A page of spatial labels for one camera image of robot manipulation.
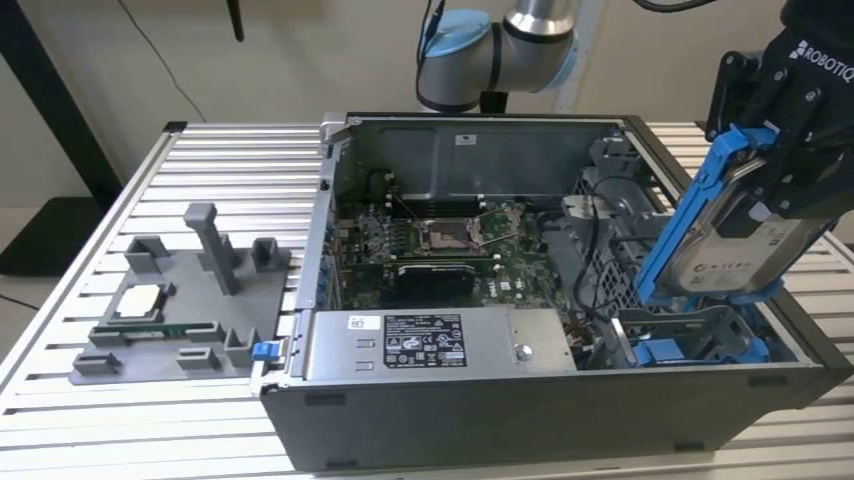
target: black wire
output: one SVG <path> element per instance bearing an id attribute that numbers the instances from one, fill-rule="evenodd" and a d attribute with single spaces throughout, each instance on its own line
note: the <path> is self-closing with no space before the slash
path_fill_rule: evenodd
<path id="1" fill-rule="evenodd" d="M 430 11 L 432 10 L 432 0 L 427 0 L 427 8 L 424 9 L 424 17 L 422 18 L 422 30 L 418 35 L 418 50 L 415 51 L 415 65 L 420 72 L 423 55 L 424 55 L 424 30 L 427 29 L 427 18 L 430 17 Z"/>
<path id="2" fill-rule="evenodd" d="M 416 96 L 419 95 L 419 89 L 420 89 L 422 65 L 424 64 L 424 59 L 427 58 L 427 47 L 430 46 L 430 41 L 432 40 L 432 37 L 436 36 L 439 21 L 442 21 L 442 16 L 444 15 L 444 3 L 446 3 L 446 0 L 439 1 L 436 10 L 432 12 L 432 17 L 430 17 L 430 10 L 432 9 L 432 0 L 427 0 L 427 9 L 424 10 L 424 17 L 422 19 L 422 30 L 418 37 L 418 52 L 415 55 L 415 61 L 418 62 L 418 68 L 415 71 L 415 95 Z"/>
<path id="3" fill-rule="evenodd" d="M 39 310 L 39 307 L 36 307 L 32 303 L 27 303 L 23 300 L 19 300 L 16 298 L 12 297 L 7 297 L 5 295 L 0 294 L 0 299 L 5 300 L 7 302 L 12 302 L 16 303 L 17 305 L 20 305 L 21 307 L 27 307 L 32 310 Z"/>
<path id="4" fill-rule="evenodd" d="M 590 237 L 587 240 L 587 251 L 585 254 L 585 264 L 582 266 L 582 270 L 579 271 L 578 277 L 575 277 L 575 283 L 573 284 L 573 297 L 575 299 L 575 303 L 578 304 L 578 306 L 582 308 L 583 312 L 587 314 L 587 317 L 591 319 L 598 319 L 602 321 L 607 322 L 607 318 L 605 318 L 605 315 L 602 315 L 597 310 L 601 309 L 602 307 L 605 307 L 609 303 L 603 304 L 602 307 L 598 307 L 595 305 L 595 301 L 597 301 L 597 297 L 598 297 L 598 289 L 594 292 L 594 301 L 591 305 L 587 305 L 581 298 L 581 287 L 582 287 L 582 282 L 585 277 L 587 276 L 587 271 L 590 270 L 590 267 L 593 265 L 593 258 L 595 256 L 595 250 L 597 250 L 597 245 L 599 243 L 599 209 L 597 208 L 597 202 L 595 202 L 595 198 L 601 198 L 602 200 L 605 200 L 606 202 L 609 202 L 609 199 L 605 198 L 599 193 L 597 193 L 597 188 L 599 187 L 599 185 L 602 185 L 602 183 L 605 183 L 609 180 L 622 180 L 626 182 L 630 182 L 633 184 L 635 184 L 639 188 L 645 188 L 643 184 L 631 177 L 625 177 L 621 175 L 611 175 L 607 176 L 605 178 L 601 178 L 597 183 L 593 184 L 591 188 L 590 188 L 590 193 L 587 194 L 587 197 L 590 198 L 590 207 L 593 210 L 593 224 L 591 224 L 591 231 L 590 231 Z"/>
<path id="5" fill-rule="evenodd" d="M 697 7 L 702 7 L 703 5 L 709 5 L 710 3 L 717 1 L 718 0 L 689 0 L 686 2 L 679 2 L 670 5 L 667 4 L 662 5 L 661 3 L 655 3 L 650 0 L 634 0 L 634 2 L 641 6 L 641 8 L 655 13 L 685 12 L 686 10 L 691 10 Z"/>
<path id="6" fill-rule="evenodd" d="M 378 173 L 383 172 L 386 175 L 390 175 L 392 172 L 387 168 L 372 168 L 368 170 L 368 173 L 364 175 L 364 196 L 368 198 L 368 193 L 371 191 L 371 177 Z"/>
<path id="7" fill-rule="evenodd" d="M 175 74 L 172 73 L 172 69 L 170 68 L 170 64 L 166 63 L 166 59 L 163 58 L 163 55 L 160 55 L 160 50 L 158 50 L 158 47 L 155 46 L 155 43 L 151 41 L 151 38 L 148 38 L 148 35 L 143 31 L 143 28 L 139 26 L 139 23 L 136 23 L 136 18 L 134 18 L 134 14 L 131 13 L 131 10 L 128 9 L 128 6 L 124 4 L 124 0 L 116 0 L 116 2 L 119 2 L 119 5 L 122 6 L 122 9 L 124 10 L 124 13 L 128 16 L 128 19 L 131 20 L 131 23 L 134 24 L 134 27 L 136 28 L 136 31 L 139 32 L 139 34 L 146 39 L 146 42 L 151 46 L 151 49 L 154 50 L 155 55 L 158 55 L 158 58 L 160 59 L 160 63 L 163 64 L 163 68 L 166 68 L 166 73 L 170 75 L 170 78 L 172 79 L 172 84 L 175 85 L 175 89 L 182 94 L 184 99 L 187 99 L 187 102 L 190 103 L 190 105 L 192 106 L 194 110 L 199 114 L 199 118 L 202 119 L 202 121 L 207 122 L 208 119 L 206 118 L 204 114 L 202 113 L 202 110 L 199 110 L 199 106 L 196 105 L 196 102 L 192 101 L 192 99 L 190 98 L 190 95 L 187 95 L 187 92 L 184 92 L 184 89 L 182 88 L 180 84 L 178 83 L 178 79 L 175 78 Z"/>

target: blue latch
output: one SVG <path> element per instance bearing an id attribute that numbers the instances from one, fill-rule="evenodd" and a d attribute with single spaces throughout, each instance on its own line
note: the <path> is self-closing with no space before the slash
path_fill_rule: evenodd
<path id="1" fill-rule="evenodd" d="M 252 361 L 275 362 L 279 360 L 279 342 L 260 342 L 252 347 Z"/>
<path id="2" fill-rule="evenodd" d="M 747 351 L 735 359 L 735 363 L 769 363 L 771 354 L 765 342 L 758 338 L 750 339 Z"/>
<path id="3" fill-rule="evenodd" d="M 673 338 L 643 340 L 634 347 L 638 365 L 649 367 L 662 362 L 678 362 L 685 360 L 685 354 Z"/>

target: aluminum extrusion table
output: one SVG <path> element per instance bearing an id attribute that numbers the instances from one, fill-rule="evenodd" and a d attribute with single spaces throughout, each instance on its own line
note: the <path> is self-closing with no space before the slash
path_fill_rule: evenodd
<path id="1" fill-rule="evenodd" d="M 694 173 L 709 144 L 689 123 L 651 124 Z M 294 249 L 280 331 L 290 331 L 320 157 L 318 125 L 190 125 L 164 133 L 0 366 L 0 478 L 258 478 L 291 474 L 248 379 L 72 386 L 71 363 L 128 268 L 139 234 L 198 248 L 191 201 L 216 202 L 236 247 L 263 234 Z M 854 360 L 854 255 L 826 235 L 786 286 Z M 854 475 L 854 381 L 811 407 L 769 414 L 715 454 L 384 473 L 378 478 L 817 479 Z"/>

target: blue drive bracket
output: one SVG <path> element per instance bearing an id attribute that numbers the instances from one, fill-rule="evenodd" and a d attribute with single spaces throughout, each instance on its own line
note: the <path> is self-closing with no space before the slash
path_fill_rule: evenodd
<path id="1" fill-rule="evenodd" d="M 658 280 L 697 217 L 706 205 L 718 198 L 726 188 L 726 172 L 735 154 L 747 149 L 766 149 L 777 139 L 777 133 L 767 128 L 739 129 L 735 125 L 731 125 L 730 128 L 731 130 L 719 135 L 711 144 L 703 166 L 697 172 L 694 182 L 682 197 L 677 212 L 665 227 L 653 252 L 643 263 L 641 273 L 635 278 L 638 295 L 645 305 L 666 306 L 673 302 L 674 295 L 669 294 L 665 289 L 658 288 Z M 782 281 L 778 279 L 763 291 L 733 297 L 730 300 L 735 303 L 761 301 L 774 294 L 781 285 Z"/>

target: floor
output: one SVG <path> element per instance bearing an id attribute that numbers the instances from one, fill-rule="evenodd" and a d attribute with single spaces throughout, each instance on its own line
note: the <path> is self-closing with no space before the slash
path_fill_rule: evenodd
<path id="1" fill-rule="evenodd" d="M 37 208 L 0 208 L 0 250 L 39 211 Z M 0 294 L 40 306 L 59 278 L 21 278 L 0 275 Z M 35 311 L 0 299 L 0 361 L 27 328 Z"/>

